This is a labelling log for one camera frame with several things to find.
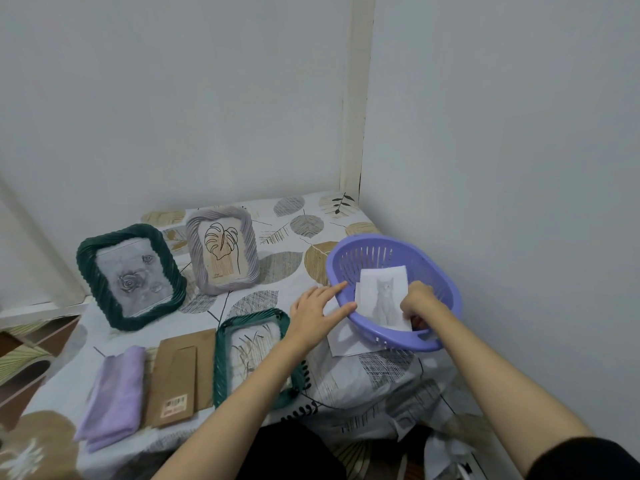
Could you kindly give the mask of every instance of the forearm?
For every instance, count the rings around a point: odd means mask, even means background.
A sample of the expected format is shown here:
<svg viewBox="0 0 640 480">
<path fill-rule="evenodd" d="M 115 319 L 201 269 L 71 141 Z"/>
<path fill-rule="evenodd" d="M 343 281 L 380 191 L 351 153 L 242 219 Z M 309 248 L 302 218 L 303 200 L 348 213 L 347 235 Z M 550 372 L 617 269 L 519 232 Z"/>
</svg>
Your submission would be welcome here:
<svg viewBox="0 0 640 480">
<path fill-rule="evenodd" d="M 281 340 L 258 368 L 220 405 L 156 473 L 154 480 L 236 477 L 282 385 L 303 359 L 293 340 Z"/>
<path fill-rule="evenodd" d="M 578 416 L 503 359 L 446 306 L 425 301 L 420 315 L 428 317 L 520 473 L 525 475 L 553 446 L 592 435 Z"/>
</svg>

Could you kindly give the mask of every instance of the green picture frame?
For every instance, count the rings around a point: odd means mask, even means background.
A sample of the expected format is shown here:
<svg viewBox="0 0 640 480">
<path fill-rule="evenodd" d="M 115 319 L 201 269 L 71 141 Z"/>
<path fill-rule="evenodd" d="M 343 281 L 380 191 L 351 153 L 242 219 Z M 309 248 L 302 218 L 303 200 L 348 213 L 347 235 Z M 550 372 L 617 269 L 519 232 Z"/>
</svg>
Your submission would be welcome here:
<svg viewBox="0 0 640 480">
<path fill-rule="evenodd" d="M 262 312 L 229 318 L 218 328 L 213 372 L 213 404 L 215 407 L 220 407 L 220 404 L 226 400 L 229 394 L 230 368 L 228 363 L 231 334 L 240 328 L 260 325 L 265 322 L 277 323 L 280 329 L 280 339 L 282 340 L 289 329 L 290 318 L 279 308 L 269 308 Z M 273 409 L 281 409 L 291 404 L 304 388 L 305 375 L 300 363 L 291 373 L 291 387 L 279 393 Z"/>
<path fill-rule="evenodd" d="M 115 246 L 128 239 L 148 239 L 151 249 L 157 254 L 162 271 L 173 288 L 168 301 L 159 303 L 149 311 L 133 317 L 123 316 L 121 304 L 109 289 L 108 279 L 100 271 L 96 263 L 99 250 Z M 154 320 L 176 311 L 186 297 L 187 280 L 173 260 L 171 250 L 166 245 L 163 235 L 149 224 L 134 224 L 123 230 L 85 239 L 76 252 L 76 263 L 84 280 L 89 284 L 96 303 L 105 314 L 109 324 L 122 331 L 136 331 Z"/>
</svg>

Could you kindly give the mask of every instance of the person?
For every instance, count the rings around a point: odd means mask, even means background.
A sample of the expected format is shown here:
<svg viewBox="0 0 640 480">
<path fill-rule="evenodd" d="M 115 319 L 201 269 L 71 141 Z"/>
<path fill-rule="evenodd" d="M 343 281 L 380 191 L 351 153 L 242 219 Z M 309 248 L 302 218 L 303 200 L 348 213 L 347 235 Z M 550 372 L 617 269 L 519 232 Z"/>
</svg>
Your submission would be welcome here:
<svg viewBox="0 0 640 480">
<path fill-rule="evenodd" d="M 355 303 L 348 303 L 328 316 L 323 313 L 327 302 L 345 286 L 313 287 L 302 294 L 291 307 L 284 338 L 165 462 L 154 480 L 228 480 L 270 471 L 278 478 L 345 478 L 338 460 L 297 422 L 260 429 L 293 368 L 356 309 Z M 429 286 L 411 283 L 401 308 L 407 318 L 419 317 L 439 336 L 527 479 L 640 478 L 640 464 L 629 453 L 596 438 L 578 416 L 457 320 Z"/>
</svg>

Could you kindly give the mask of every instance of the hand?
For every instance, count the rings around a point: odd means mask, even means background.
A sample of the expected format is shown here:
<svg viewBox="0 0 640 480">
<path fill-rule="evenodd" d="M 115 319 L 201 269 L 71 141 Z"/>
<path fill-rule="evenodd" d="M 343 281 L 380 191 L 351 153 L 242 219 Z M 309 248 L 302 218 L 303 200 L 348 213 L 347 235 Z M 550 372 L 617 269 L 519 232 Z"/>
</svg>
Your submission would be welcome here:
<svg viewBox="0 0 640 480">
<path fill-rule="evenodd" d="M 324 316 L 324 306 L 346 286 L 347 282 L 332 287 L 318 288 L 314 286 L 302 293 L 302 296 L 291 306 L 289 313 L 291 323 L 285 338 L 303 347 L 305 354 L 318 345 L 333 327 L 355 311 L 357 307 L 356 303 L 352 301 L 341 306 L 331 315 Z"/>
<path fill-rule="evenodd" d="M 442 304 L 433 294 L 433 288 L 420 281 L 414 281 L 409 285 L 409 294 L 400 303 L 404 318 L 411 320 L 414 330 L 428 328 L 428 315 L 434 306 L 437 308 Z"/>
</svg>

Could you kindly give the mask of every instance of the barcode sticker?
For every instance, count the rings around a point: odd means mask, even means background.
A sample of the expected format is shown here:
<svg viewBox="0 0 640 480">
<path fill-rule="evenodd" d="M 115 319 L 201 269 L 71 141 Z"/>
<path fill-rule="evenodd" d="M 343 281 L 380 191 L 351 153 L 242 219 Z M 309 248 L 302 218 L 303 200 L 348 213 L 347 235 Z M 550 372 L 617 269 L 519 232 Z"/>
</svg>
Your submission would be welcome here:
<svg viewBox="0 0 640 480">
<path fill-rule="evenodd" d="M 185 411 L 187 409 L 187 396 L 188 394 L 183 394 L 165 401 L 160 418 L 166 418 Z"/>
</svg>

